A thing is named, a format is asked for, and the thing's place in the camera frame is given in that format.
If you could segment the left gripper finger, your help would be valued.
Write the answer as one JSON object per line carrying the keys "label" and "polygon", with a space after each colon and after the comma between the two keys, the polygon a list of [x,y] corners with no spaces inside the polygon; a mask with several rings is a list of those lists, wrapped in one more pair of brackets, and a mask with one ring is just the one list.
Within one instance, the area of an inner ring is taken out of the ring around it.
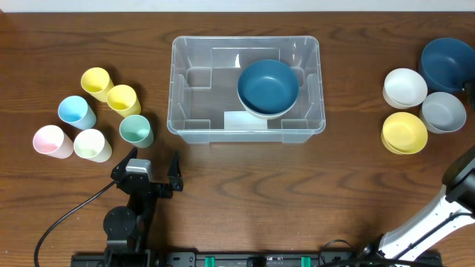
{"label": "left gripper finger", "polygon": [[174,153],[167,177],[169,179],[169,185],[173,191],[183,190],[183,177],[180,171],[180,159],[178,152]]}
{"label": "left gripper finger", "polygon": [[111,178],[119,182],[122,179],[122,176],[126,173],[126,166],[130,159],[136,159],[138,154],[138,149],[137,148],[132,148],[131,151],[128,153],[128,155],[122,159],[118,165],[116,165],[111,172]]}

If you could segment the dark blue bowl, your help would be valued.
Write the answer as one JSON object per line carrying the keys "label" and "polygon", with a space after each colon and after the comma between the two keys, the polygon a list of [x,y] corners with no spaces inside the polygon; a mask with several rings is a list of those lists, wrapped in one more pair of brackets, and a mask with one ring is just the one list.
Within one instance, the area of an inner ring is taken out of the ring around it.
{"label": "dark blue bowl", "polygon": [[237,95],[253,111],[265,114],[286,110],[299,96],[298,77],[290,66],[273,59],[253,62],[240,75]]}
{"label": "dark blue bowl", "polygon": [[474,79],[474,49],[458,39],[434,39],[422,50],[418,72],[430,90],[458,93]]}

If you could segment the white small bowl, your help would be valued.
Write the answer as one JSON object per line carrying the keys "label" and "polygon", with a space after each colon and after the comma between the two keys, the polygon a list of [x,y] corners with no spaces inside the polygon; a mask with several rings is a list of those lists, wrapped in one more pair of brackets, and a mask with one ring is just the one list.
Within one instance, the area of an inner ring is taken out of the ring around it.
{"label": "white small bowl", "polygon": [[408,109],[423,103],[428,95],[428,86],[416,71],[397,68],[385,77],[382,95],[393,108]]}

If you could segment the yellow small bowl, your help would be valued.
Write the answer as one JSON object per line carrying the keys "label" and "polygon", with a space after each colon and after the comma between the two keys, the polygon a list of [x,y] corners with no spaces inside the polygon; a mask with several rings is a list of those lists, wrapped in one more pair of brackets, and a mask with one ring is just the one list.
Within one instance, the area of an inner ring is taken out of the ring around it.
{"label": "yellow small bowl", "polygon": [[416,154],[426,146],[428,130],[419,117],[407,112],[396,112],[385,119],[381,142],[394,154]]}

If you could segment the large beige bowl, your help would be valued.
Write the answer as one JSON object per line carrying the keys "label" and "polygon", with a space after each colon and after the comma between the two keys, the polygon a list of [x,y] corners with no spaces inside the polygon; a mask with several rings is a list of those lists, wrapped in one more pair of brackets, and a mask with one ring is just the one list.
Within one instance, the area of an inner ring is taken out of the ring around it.
{"label": "large beige bowl", "polygon": [[245,105],[244,101],[241,99],[240,96],[237,96],[239,98],[239,101],[240,103],[242,104],[242,106],[244,107],[244,109],[250,113],[251,115],[253,115],[254,117],[257,117],[259,119],[277,119],[281,116],[283,116],[285,113],[287,113],[288,111],[290,111],[294,105],[296,104],[297,101],[294,101],[286,110],[280,112],[280,113],[273,113],[273,114],[265,114],[265,113],[259,113],[257,111],[253,111],[251,108],[249,108],[247,105]]}

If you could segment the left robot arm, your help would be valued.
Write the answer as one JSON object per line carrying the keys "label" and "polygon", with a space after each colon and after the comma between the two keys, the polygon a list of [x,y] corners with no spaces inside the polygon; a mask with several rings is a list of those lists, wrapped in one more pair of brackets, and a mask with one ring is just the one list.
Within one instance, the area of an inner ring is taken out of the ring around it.
{"label": "left robot arm", "polygon": [[168,182],[155,182],[151,162],[137,157],[133,148],[111,172],[118,189],[129,196],[127,205],[112,208],[103,220],[107,246],[98,266],[155,266],[160,254],[147,249],[148,232],[159,198],[171,199],[175,191],[183,190],[179,155],[174,154],[168,169]]}

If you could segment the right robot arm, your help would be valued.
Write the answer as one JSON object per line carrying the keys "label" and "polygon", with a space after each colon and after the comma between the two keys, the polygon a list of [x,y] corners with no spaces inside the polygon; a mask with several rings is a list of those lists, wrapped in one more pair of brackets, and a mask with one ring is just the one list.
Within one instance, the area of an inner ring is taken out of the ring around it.
{"label": "right robot arm", "polygon": [[[422,103],[419,116],[398,112],[381,131],[388,150],[408,154],[427,143],[428,132],[459,130],[467,119],[465,106],[453,94],[434,92]],[[474,148],[444,173],[439,193],[420,212],[379,241],[377,252],[386,259],[414,261],[453,231],[474,223]]]}

